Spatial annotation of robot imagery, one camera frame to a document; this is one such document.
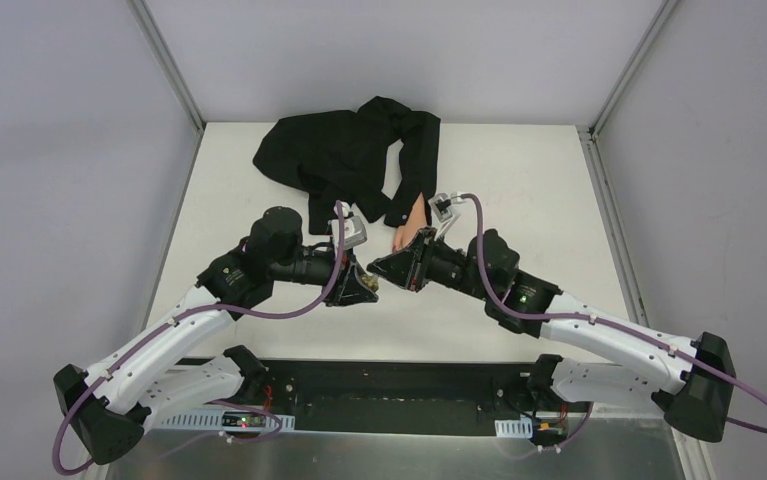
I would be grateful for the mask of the yellow nail polish bottle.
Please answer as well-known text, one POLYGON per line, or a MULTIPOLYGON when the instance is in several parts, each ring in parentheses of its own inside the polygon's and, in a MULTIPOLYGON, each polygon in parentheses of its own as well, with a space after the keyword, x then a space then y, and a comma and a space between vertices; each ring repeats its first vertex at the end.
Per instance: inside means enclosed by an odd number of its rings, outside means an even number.
POLYGON ((379 290, 379 279, 376 276, 371 276, 366 279, 366 285, 372 290, 372 291, 378 291, 379 290))

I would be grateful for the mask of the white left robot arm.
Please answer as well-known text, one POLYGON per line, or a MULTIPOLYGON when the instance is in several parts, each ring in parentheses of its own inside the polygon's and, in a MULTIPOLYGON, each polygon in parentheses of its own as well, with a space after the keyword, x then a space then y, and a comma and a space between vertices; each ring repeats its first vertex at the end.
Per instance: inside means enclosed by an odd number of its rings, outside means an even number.
POLYGON ((225 350, 203 366, 182 373, 173 367, 194 347, 245 318, 263 318, 261 304, 278 282, 319 288, 312 306, 347 307, 374 303, 354 250, 367 239, 363 220, 345 202, 334 206, 329 239, 305 245, 300 214, 288 207, 266 210, 248 236, 215 258, 177 304, 156 323, 87 368, 69 364, 53 383, 63 415, 51 461, 61 460, 67 432, 106 465, 132 450, 161 422, 188 409, 234 398, 256 402, 264 390, 264 366, 245 347, 225 350))

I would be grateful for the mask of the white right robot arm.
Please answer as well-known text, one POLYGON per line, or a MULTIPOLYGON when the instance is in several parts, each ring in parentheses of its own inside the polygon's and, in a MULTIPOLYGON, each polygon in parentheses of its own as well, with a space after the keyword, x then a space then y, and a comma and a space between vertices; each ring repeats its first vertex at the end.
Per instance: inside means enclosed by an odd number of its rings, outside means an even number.
POLYGON ((372 261, 371 273, 404 290, 437 283, 483 301, 502 328, 572 345, 604 359, 588 364, 542 354, 527 380, 542 410, 562 401, 659 411, 666 423, 700 441, 723 439, 735 368, 727 342, 704 332, 691 339, 611 317, 558 286, 519 269, 519 254, 494 229, 455 250, 433 228, 403 250, 372 261))

